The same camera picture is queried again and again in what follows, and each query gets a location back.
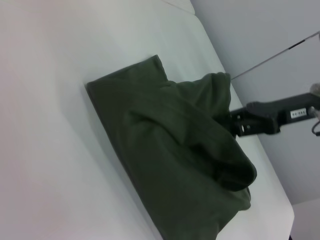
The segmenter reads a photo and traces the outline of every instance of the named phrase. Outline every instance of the white table surface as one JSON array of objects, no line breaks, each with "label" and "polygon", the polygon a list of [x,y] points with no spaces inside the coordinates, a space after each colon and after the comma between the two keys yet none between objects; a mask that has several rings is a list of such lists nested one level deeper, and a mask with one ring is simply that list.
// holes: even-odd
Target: white table surface
[{"label": "white table surface", "polygon": [[[161,239],[85,90],[155,54],[177,82],[224,71],[200,21],[160,0],[0,1],[1,239]],[[287,240],[268,157],[255,136],[239,144],[258,171],[252,207],[218,240]]]}]

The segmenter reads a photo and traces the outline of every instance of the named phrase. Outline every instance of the dark green cloth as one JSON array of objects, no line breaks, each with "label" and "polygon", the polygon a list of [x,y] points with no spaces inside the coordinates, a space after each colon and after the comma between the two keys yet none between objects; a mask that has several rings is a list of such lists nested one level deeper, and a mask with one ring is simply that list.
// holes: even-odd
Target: dark green cloth
[{"label": "dark green cloth", "polygon": [[250,207],[257,172],[214,119],[230,76],[168,81],[158,56],[87,85],[111,143],[165,240],[214,240]]}]

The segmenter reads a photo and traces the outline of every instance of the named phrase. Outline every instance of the folded cloth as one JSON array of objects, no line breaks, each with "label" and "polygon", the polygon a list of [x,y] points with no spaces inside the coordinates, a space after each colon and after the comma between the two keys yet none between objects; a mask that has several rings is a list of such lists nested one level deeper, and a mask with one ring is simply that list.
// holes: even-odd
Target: folded cloth
[{"label": "folded cloth", "polygon": [[230,76],[168,81],[159,57],[87,84],[110,141],[165,240],[214,240],[248,209],[257,172],[215,118]]}]

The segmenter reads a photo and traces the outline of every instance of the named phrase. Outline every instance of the crumpled fabric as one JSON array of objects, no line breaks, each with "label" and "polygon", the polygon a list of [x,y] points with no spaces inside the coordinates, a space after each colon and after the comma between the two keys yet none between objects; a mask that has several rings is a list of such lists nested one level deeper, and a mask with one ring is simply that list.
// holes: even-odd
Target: crumpled fabric
[{"label": "crumpled fabric", "polygon": [[87,84],[87,92],[164,240],[214,240],[250,205],[257,171],[216,118],[229,114],[230,76],[167,79],[159,57]]}]

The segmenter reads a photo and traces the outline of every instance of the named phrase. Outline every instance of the gray wall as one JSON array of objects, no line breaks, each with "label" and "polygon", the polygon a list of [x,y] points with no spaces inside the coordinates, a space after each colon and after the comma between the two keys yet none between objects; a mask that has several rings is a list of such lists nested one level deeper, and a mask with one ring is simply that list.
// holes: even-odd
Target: gray wall
[{"label": "gray wall", "polygon": [[319,31],[319,0],[191,0],[233,77]]},{"label": "gray wall", "polygon": [[294,223],[291,236],[294,240],[320,239],[320,198],[293,205]]},{"label": "gray wall", "polygon": [[[320,82],[319,35],[284,52],[232,84],[242,102],[273,101],[308,92]],[[292,204],[320,198],[320,138],[311,119],[284,126],[281,134],[260,141]]]}]

